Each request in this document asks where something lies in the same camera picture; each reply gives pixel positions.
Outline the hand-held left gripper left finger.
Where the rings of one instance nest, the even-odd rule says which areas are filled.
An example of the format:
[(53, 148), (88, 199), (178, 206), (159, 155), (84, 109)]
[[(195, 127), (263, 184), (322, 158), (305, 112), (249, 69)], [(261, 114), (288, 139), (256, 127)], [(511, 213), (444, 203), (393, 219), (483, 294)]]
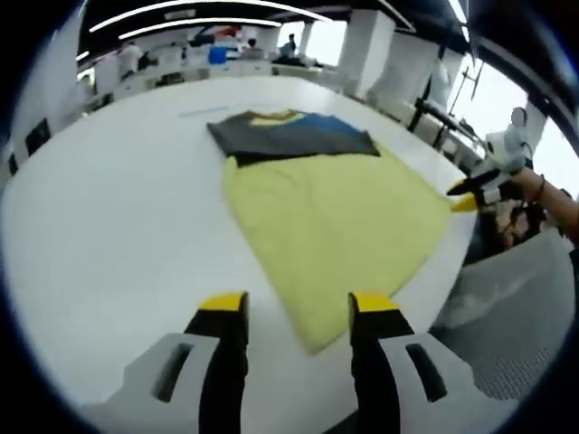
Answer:
[(124, 433), (238, 433), (248, 373), (249, 295), (209, 297), (180, 333), (159, 339), (124, 373)]

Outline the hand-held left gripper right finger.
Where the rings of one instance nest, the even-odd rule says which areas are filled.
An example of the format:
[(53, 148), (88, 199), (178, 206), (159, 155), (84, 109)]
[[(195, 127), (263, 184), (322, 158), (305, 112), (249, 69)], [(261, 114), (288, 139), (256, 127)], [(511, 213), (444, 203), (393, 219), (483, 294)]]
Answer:
[(472, 371), (399, 306), (377, 293), (348, 296), (358, 432), (472, 433)]

